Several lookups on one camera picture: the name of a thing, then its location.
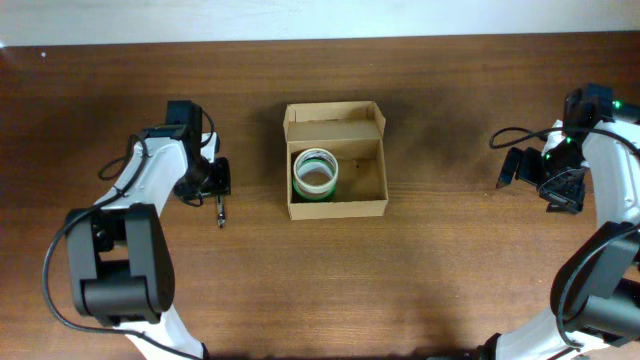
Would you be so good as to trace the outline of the dark grey pen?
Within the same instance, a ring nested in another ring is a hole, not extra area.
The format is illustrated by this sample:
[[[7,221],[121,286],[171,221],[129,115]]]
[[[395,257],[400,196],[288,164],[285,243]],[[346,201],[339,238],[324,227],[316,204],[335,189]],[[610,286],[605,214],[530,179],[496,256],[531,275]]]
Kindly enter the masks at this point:
[[[217,207],[217,225],[220,229],[223,229],[226,224],[226,210],[225,210],[225,201],[223,195],[218,195],[216,197],[216,207]]]

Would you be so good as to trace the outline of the green tape roll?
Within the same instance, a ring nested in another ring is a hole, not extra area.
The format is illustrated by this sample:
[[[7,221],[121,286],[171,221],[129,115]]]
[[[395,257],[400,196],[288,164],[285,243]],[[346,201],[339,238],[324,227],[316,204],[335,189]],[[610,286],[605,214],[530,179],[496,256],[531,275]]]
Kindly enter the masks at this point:
[[[333,160],[321,157],[299,157],[293,167],[293,188],[298,195],[305,199],[324,199],[335,191],[338,173],[338,165]],[[314,184],[305,179],[307,175],[322,175],[324,181]]]

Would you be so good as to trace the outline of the cream masking tape roll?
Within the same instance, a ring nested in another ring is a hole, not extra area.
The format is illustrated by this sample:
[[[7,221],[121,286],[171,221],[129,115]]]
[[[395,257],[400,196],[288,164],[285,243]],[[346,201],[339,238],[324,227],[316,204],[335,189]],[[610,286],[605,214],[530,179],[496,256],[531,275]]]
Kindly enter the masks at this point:
[[[292,173],[296,193],[306,200],[320,201],[335,192],[339,164],[328,150],[310,148],[297,156]]]

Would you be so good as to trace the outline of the brown cardboard box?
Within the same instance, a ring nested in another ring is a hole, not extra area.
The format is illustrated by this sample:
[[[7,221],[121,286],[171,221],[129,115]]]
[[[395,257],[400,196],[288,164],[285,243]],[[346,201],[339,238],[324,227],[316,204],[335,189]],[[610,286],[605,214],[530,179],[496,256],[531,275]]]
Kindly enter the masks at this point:
[[[290,218],[382,216],[389,201],[385,125],[374,101],[289,104],[283,128]]]

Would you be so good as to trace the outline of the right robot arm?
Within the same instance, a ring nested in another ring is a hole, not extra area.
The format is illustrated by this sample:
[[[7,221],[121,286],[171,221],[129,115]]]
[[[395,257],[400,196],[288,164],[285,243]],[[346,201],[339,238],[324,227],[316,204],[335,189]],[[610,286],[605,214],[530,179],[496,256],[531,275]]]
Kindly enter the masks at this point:
[[[477,359],[577,359],[639,339],[639,284],[626,278],[639,265],[639,108],[593,83],[568,93],[562,119],[521,138],[541,150],[504,143],[496,185],[533,185],[550,212],[578,214],[593,182],[595,233],[556,274],[549,305],[520,328],[495,334]]]

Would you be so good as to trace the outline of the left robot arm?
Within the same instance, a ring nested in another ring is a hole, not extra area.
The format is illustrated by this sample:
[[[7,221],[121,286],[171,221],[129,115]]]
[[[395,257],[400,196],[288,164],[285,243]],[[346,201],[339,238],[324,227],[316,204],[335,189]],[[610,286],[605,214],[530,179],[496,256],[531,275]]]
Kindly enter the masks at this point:
[[[175,272],[160,215],[170,196],[200,207],[214,198],[218,227],[226,223],[230,166],[212,117],[190,100],[167,104],[163,124],[133,135],[121,168],[101,171],[112,188],[65,221],[76,311],[97,321],[93,332],[124,335],[147,359],[205,359],[173,304]]]

